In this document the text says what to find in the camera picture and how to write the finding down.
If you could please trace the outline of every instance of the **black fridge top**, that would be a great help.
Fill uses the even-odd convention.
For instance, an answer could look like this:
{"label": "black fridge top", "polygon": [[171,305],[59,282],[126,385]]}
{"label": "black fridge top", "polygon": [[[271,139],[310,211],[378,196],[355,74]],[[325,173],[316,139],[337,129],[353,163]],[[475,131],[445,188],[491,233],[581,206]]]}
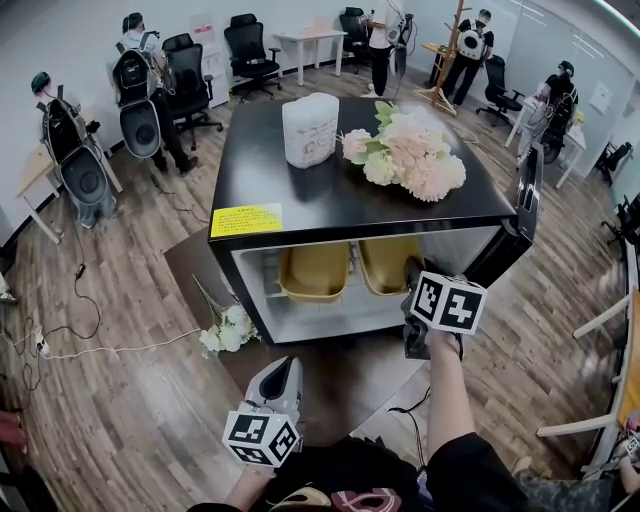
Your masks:
{"label": "black fridge top", "polygon": [[[224,146],[213,210],[280,203],[283,230],[210,238],[244,239],[244,247],[295,245],[350,238],[499,225],[514,207],[480,160],[446,124],[451,153],[467,179],[441,201],[414,198],[400,185],[367,181],[362,169],[342,158],[342,145],[325,162],[298,169],[285,159],[283,101],[236,107]],[[375,135],[375,100],[341,98],[338,134],[364,128]]]}

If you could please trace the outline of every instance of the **pink flower bouquet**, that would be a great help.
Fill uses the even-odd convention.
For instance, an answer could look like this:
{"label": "pink flower bouquet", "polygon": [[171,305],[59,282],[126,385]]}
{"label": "pink flower bouquet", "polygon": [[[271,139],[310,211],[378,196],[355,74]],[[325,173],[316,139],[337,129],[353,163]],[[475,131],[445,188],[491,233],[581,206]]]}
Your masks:
{"label": "pink flower bouquet", "polygon": [[439,201],[466,179],[462,160],[451,155],[444,128],[423,107],[411,112],[376,102],[378,135],[354,130],[341,136],[344,157],[362,165],[378,185],[396,183],[422,201]]}

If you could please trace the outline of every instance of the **person's arm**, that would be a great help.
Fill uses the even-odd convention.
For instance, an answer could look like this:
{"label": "person's arm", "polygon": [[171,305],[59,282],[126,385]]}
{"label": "person's arm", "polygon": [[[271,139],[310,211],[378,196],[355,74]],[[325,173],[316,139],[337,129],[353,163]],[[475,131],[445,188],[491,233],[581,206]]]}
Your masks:
{"label": "person's arm", "polygon": [[273,470],[269,469],[245,469],[231,489],[225,504],[237,508],[240,512],[248,512],[274,476]]}
{"label": "person's arm", "polygon": [[475,432],[464,385],[458,342],[452,334],[429,330],[431,351],[431,403],[427,453],[431,458],[449,441]]}
{"label": "person's arm", "polygon": [[628,455],[620,461],[620,480],[627,494],[633,494],[640,489],[640,475],[636,473]]}

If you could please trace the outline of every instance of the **shoe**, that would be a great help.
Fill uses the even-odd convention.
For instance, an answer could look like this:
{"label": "shoe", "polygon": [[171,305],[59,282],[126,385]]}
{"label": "shoe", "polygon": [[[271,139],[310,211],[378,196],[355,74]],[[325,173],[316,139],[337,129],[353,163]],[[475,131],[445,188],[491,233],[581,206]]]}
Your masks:
{"label": "shoe", "polygon": [[192,158],[189,158],[187,165],[182,169],[180,169],[180,176],[186,176],[191,171],[193,171],[196,167],[198,167],[198,157],[194,156]]}
{"label": "shoe", "polygon": [[521,457],[520,459],[518,459],[518,462],[516,462],[516,465],[513,466],[513,471],[511,472],[512,475],[515,475],[517,473],[520,473],[520,471],[526,471],[529,469],[529,467],[531,467],[531,457]]}
{"label": "shoe", "polygon": [[0,304],[5,304],[7,306],[17,306],[18,305],[18,299],[16,299],[9,292],[4,292],[4,293],[0,294]]}

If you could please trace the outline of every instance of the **white flower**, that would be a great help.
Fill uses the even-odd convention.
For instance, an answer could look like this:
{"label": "white flower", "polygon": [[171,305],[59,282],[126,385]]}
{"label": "white flower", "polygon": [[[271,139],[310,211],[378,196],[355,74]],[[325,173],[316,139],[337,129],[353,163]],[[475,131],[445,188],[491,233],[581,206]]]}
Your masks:
{"label": "white flower", "polygon": [[449,177],[449,185],[451,188],[459,188],[467,179],[467,171],[464,168],[462,160],[457,156],[448,155],[438,160],[443,168],[442,172],[446,172]]}
{"label": "white flower", "polygon": [[223,325],[220,328],[219,337],[221,349],[229,352],[237,352],[242,344],[247,342],[238,331],[228,325]]}
{"label": "white flower", "polygon": [[363,170],[369,181],[383,186],[391,183],[396,175],[396,165],[391,155],[384,151],[369,155]]}
{"label": "white flower", "polygon": [[244,323],[244,319],[247,316],[247,312],[238,304],[227,309],[225,314],[232,324]]}
{"label": "white flower", "polygon": [[200,343],[202,343],[209,352],[219,352],[221,350],[220,338],[218,336],[220,329],[214,325],[208,331],[200,333]]}

